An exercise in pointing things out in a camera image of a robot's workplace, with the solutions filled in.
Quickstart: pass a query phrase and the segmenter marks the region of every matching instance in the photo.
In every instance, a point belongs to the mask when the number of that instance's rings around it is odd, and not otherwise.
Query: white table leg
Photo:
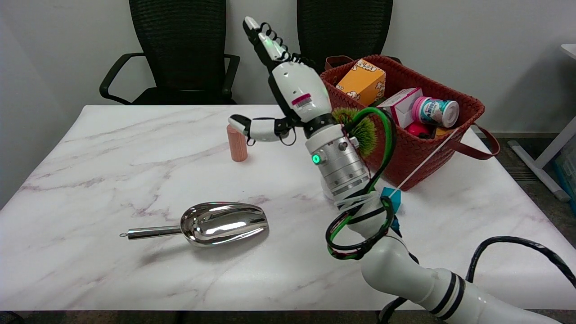
[[[510,145],[518,157],[532,170],[532,172],[534,172],[538,179],[540,179],[540,181],[542,181],[542,183],[544,183],[544,185],[550,189],[550,191],[559,201],[570,201],[570,196],[560,186],[558,186],[558,184],[554,182],[554,180],[552,180],[552,178],[550,178],[550,176],[544,170],[542,170],[542,168],[536,166],[534,159],[530,157],[530,155],[520,146],[520,144],[518,144],[517,141],[509,141],[508,145]]]
[[[554,158],[554,156],[560,152],[560,150],[568,143],[568,141],[576,134],[576,117],[572,118],[570,123],[564,127],[564,129],[554,138],[554,140],[546,147],[544,152],[535,161],[535,166],[539,169],[544,168],[544,166]]]

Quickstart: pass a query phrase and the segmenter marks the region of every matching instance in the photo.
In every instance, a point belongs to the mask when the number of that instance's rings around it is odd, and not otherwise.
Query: basket handle
[[[482,152],[481,150],[477,150],[455,140],[450,140],[448,143],[446,143],[446,146],[455,150],[456,152],[462,153],[477,160],[488,160],[489,158],[498,155],[498,153],[500,153],[500,143],[498,143],[498,140],[486,129],[478,125],[476,125],[476,127],[478,127],[478,129],[484,133],[484,135],[486,135],[486,139],[488,139],[488,143],[490,144],[490,153]]]
[[[346,55],[329,56],[326,58],[326,63],[324,64],[324,70],[328,71],[329,69],[333,69],[334,67],[344,65],[352,61],[354,60]]]

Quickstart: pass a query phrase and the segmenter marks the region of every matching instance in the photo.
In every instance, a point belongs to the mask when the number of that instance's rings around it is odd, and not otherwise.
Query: gray carpet
[[[510,139],[500,140],[502,151],[498,160],[504,167],[521,168],[522,161],[506,145]],[[532,156],[536,157],[549,144],[550,140],[515,139]],[[547,169],[555,178],[551,169]],[[558,230],[576,247],[576,217],[568,204],[559,202],[548,189],[537,180],[518,182],[538,207],[556,225]],[[576,324],[576,311],[538,310],[538,313],[549,316],[565,324]],[[69,311],[69,312],[34,312],[25,319],[26,324],[72,324],[72,323],[110,323],[110,324],[159,324],[173,323],[176,312],[132,312],[132,311]],[[202,324],[290,324],[290,323],[331,323],[331,324],[374,324],[375,312],[186,312],[182,323]],[[394,314],[390,324],[432,324],[440,323],[424,311],[399,311]]]

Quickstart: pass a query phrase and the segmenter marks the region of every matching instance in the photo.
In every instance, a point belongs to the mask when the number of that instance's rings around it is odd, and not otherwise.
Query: white box
[[[398,126],[406,128],[414,122],[412,104],[418,97],[422,97],[421,88],[404,89],[379,104],[378,108],[388,111]]]

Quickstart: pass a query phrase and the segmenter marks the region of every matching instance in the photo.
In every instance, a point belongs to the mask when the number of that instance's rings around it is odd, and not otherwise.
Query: black office chair
[[[300,54],[322,73],[329,56],[359,59],[382,53],[392,0],[298,0],[297,17]]]
[[[122,55],[102,84],[102,97],[122,104],[235,104],[232,83],[240,57],[224,54],[226,0],[129,0],[143,53]],[[156,88],[134,102],[108,93],[132,57],[145,56]],[[229,58],[228,70],[224,58]]]

